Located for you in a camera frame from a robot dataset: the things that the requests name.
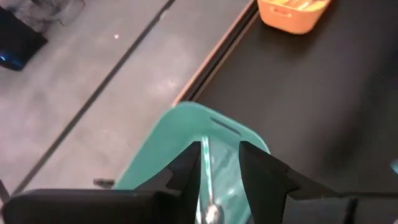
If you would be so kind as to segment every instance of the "floor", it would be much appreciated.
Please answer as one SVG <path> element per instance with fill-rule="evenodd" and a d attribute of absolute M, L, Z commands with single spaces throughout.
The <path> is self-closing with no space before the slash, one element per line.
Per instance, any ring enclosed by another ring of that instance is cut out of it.
<path fill-rule="evenodd" d="M 23 72 L 0 70 L 0 179 L 13 192 L 166 0 L 86 0 Z M 248 0 L 176 0 L 25 189 L 117 178 Z"/>

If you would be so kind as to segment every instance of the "turquoise container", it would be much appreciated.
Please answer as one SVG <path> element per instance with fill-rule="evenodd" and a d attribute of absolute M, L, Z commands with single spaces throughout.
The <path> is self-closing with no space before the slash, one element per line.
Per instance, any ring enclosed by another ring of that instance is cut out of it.
<path fill-rule="evenodd" d="M 249 141 L 269 153 L 264 141 L 250 129 L 209 108 L 183 102 L 171 108 L 155 125 L 115 189 L 135 189 L 175 159 L 193 141 L 208 139 L 213 201 L 223 210 L 224 223 L 243 224 L 250 216 L 239 168 L 239 142 Z M 209 187 L 206 159 L 201 154 L 200 204 L 206 210 Z"/>

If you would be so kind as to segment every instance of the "black countertop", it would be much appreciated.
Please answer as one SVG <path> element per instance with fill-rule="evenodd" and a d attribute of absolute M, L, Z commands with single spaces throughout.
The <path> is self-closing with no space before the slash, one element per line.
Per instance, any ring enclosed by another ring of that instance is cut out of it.
<path fill-rule="evenodd" d="M 397 192 L 398 1 L 333 0 L 306 35 L 257 18 L 197 102 L 335 190 Z"/>

